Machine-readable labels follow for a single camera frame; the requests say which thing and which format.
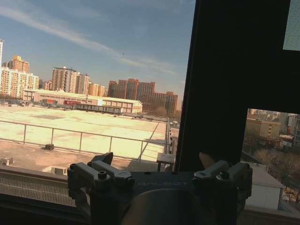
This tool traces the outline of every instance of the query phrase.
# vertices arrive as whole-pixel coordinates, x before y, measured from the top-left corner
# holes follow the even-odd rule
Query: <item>bolt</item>
[[[106,176],[107,176],[107,172],[106,171],[100,171],[98,173],[98,178],[101,179],[101,180],[105,179]]]
[[[75,163],[72,163],[72,164],[70,165],[70,169],[73,170],[73,169],[74,169],[74,166],[75,166]]]
[[[222,171],[222,172],[220,173],[220,176],[221,176],[222,179],[229,179],[229,172],[227,172],[227,171]]]

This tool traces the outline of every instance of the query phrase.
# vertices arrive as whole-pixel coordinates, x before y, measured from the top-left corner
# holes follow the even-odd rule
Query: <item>wall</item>
[[[245,135],[259,136],[260,126],[261,126],[261,121],[247,119]]]
[[[246,200],[246,205],[277,210],[280,189],[279,187],[252,184],[252,195]]]
[[[259,136],[264,138],[277,138],[279,136],[280,123],[262,121]]]

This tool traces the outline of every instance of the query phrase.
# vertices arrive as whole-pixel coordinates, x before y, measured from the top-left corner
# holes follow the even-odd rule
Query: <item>rooftop surface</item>
[[[252,176],[252,183],[269,186],[269,187],[277,187],[277,188],[284,188],[278,180],[268,174],[265,170],[258,166],[251,166],[253,169],[253,176]]]
[[[19,144],[0,140],[0,158],[14,158],[13,167],[43,171],[49,166],[69,167],[71,163],[88,163],[95,156],[91,153],[76,153],[68,150],[44,150],[30,144]],[[157,163],[126,160],[114,157],[112,166],[128,171],[156,171]]]
[[[84,95],[84,94],[75,94],[75,93],[69,93],[69,92],[64,92],[64,91],[43,90],[43,89],[36,89],[36,90],[30,89],[30,90],[25,90],[25,91],[37,92],[37,93],[45,94],[45,95],[57,95],[57,96],[66,96],[66,97],[73,97],[73,98],[86,98],[86,95]],[[95,99],[95,100],[101,99],[101,100],[110,100],[110,101],[127,102],[127,103],[140,102],[137,100],[115,98],[115,97],[93,96],[93,95],[88,95],[88,98]]]
[[[53,144],[62,148],[79,150],[80,132],[88,133],[82,134],[81,151],[106,153],[111,149],[116,156],[156,162],[157,154],[165,148],[166,123],[161,121],[133,120],[127,116],[78,110],[0,106],[0,139],[20,143],[24,140],[24,125],[6,121],[27,124],[25,140],[28,143],[51,143],[54,128]]]

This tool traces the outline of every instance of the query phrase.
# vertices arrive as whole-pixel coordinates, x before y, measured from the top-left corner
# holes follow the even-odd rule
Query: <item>gray roof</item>
[[[251,168],[253,169],[252,184],[284,188],[283,184],[281,184],[278,180],[276,180],[262,168],[258,166],[252,166]]]

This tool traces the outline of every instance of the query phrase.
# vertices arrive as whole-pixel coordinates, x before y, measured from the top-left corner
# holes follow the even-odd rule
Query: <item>high-rise building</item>
[[[52,81],[45,81],[43,82],[43,87],[42,89],[44,90],[52,90]]]
[[[139,80],[128,79],[126,99],[136,100],[137,99],[137,89],[139,86]]]
[[[174,95],[172,91],[167,91],[165,95],[165,109],[167,114],[174,114],[177,108],[178,95]]]
[[[150,97],[155,92],[155,82],[139,82],[137,89],[137,99],[141,101],[142,98]]]
[[[116,81],[109,81],[107,96],[114,98],[115,90],[117,89],[118,83]]]
[[[89,95],[98,96],[99,93],[99,84],[91,83],[89,85]]]
[[[105,96],[105,87],[99,85],[98,96]]]
[[[21,56],[13,55],[13,59],[5,63],[9,69],[17,69],[21,72],[29,73],[30,63],[22,60]]]
[[[2,68],[1,91],[2,94],[13,98],[22,98],[24,89],[38,89],[38,76],[17,69]]]
[[[154,113],[159,107],[163,107],[167,114],[174,114],[177,108],[178,96],[173,92],[155,92],[155,82],[139,82],[136,79],[128,81],[110,81],[108,96],[113,98],[126,98],[138,100],[143,105],[144,112]]]
[[[105,97],[108,96],[108,89],[105,88],[105,91],[104,91],[104,95],[103,95],[103,96],[105,96]]]
[[[64,90],[75,93],[78,72],[66,67],[54,67],[52,72],[52,90]]]
[[[38,81],[38,88],[39,88],[39,89],[43,89],[43,86],[44,86],[43,80],[42,80],[42,79],[39,79],[39,81]]]
[[[3,40],[0,39],[0,65],[2,65],[2,49],[3,49]],[[0,67],[0,93],[1,93],[1,77],[2,77],[2,68]]]
[[[87,95],[89,93],[89,82],[90,77],[87,74],[77,72],[75,93]]]
[[[108,86],[108,96],[113,98],[126,98],[128,81],[119,80],[119,83],[110,81]]]

